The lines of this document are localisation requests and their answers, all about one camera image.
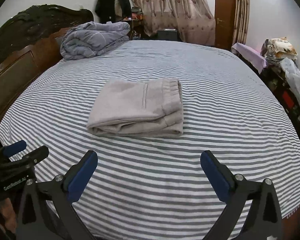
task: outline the hanging jacket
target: hanging jacket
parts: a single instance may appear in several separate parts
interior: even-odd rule
[[[114,0],[98,0],[95,12],[100,23],[115,23]]]
[[[131,17],[131,5],[129,0],[119,0],[119,4],[122,10],[122,18]]]

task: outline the purple cloth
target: purple cloth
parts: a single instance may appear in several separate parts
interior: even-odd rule
[[[239,52],[242,57],[248,60],[255,67],[255,69],[258,70],[259,74],[263,68],[267,66],[266,59],[262,57],[259,52],[244,44],[237,42],[231,47],[231,52],[233,54]]]

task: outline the carved wooden headboard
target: carved wooden headboard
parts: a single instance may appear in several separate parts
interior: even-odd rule
[[[55,4],[33,5],[1,26],[0,63],[12,52],[35,44],[61,28],[90,21],[93,21],[93,14],[87,9],[75,11]]]
[[[62,59],[60,37],[70,27],[89,21],[93,21],[89,10],[39,5],[0,28],[0,122],[18,96]]]

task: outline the curtain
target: curtain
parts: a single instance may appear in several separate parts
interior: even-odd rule
[[[250,0],[236,0],[232,45],[246,43],[249,24]]]
[[[214,45],[215,20],[207,0],[132,0],[142,9],[145,33],[175,28],[182,41]]]

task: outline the gray blanket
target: gray blanket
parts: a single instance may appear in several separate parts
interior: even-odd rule
[[[96,135],[181,136],[181,84],[177,78],[146,82],[110,78],[94,102],[87,128]]]
[[[63,38],[60,53],[66,60],[91,58],[120,46],[129,38],[126,22],[88,22],[71,28]]]

